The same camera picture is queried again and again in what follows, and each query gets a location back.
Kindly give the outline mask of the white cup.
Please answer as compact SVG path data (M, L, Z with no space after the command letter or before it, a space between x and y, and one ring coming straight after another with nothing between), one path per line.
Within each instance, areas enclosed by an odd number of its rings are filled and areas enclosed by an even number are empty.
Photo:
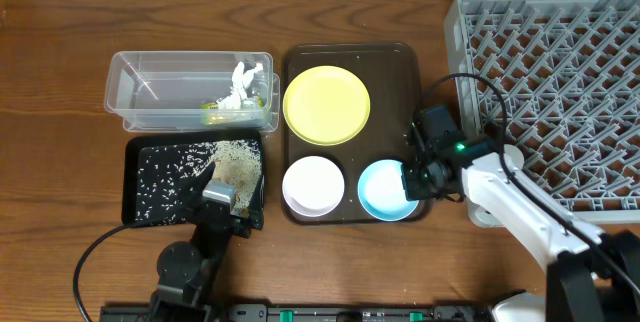
M518 169L523 168L525 158L523 152L518 147L511 144L505 144L504 153L511 158L512 162Z

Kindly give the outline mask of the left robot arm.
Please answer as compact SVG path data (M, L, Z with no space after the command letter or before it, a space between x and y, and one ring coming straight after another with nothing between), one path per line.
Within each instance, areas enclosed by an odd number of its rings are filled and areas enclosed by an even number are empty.
M233 237L249 238L264 225L264 174L258 174L248 210L232 213L235 188L213 179L214 165L179 194L177 212L195 226L188 241L170 244L160 253L159 276L145 321L216 321L223 309L209 303L216 275Z

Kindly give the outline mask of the green snack wrapper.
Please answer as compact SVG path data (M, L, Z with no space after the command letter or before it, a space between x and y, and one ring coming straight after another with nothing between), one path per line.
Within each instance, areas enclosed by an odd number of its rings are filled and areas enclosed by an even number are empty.
M260 117L264 107L265 103L259 96L244 99L228 96L218 102L201 105L203 114L200 122L203 125L216 125L250 121Z

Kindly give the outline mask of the white bowl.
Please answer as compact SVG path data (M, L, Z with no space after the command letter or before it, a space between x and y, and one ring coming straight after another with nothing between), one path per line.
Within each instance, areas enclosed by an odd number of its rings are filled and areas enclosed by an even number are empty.
M325 157L303 157L289 166L282 181L287 206L304 217L321 217L341 202L346 183L339 167Z

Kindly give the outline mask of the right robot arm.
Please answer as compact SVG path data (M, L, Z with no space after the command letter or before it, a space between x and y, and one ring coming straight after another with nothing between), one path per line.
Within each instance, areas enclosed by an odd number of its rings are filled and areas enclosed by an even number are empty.
M493 320L638 320L637 235L609 234L564 209L492 139L445 135L411 143L416 158L402 167L409 199L468 199L493 215L545 273L544 296L508 297L492 307Z

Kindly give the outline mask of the yellow plate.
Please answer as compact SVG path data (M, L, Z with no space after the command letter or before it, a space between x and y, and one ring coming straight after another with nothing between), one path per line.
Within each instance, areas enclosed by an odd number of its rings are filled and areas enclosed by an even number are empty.
M283 97L289 129L301 140L335 146L353 139L365 127L371 98L363 81L337 66L317 66L297 75Z

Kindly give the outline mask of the white napkin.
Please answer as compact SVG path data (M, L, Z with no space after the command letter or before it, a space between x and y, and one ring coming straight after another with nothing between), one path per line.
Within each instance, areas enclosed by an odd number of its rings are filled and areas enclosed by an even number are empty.
M228 96L217 101L218 109L259 109L264 106L262 99L249 95L255 75L263 70L263 64L257 63L253 68L246 70L245 64L240 61L231 76L232 85Z

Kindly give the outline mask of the blue bowl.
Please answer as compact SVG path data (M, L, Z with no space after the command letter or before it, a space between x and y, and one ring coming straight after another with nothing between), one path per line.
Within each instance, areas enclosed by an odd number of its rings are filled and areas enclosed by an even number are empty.
M357 184L361 206L372 217L386 222L402 220L419 205L408 200L402 184L402 163L383 159L367 166Z

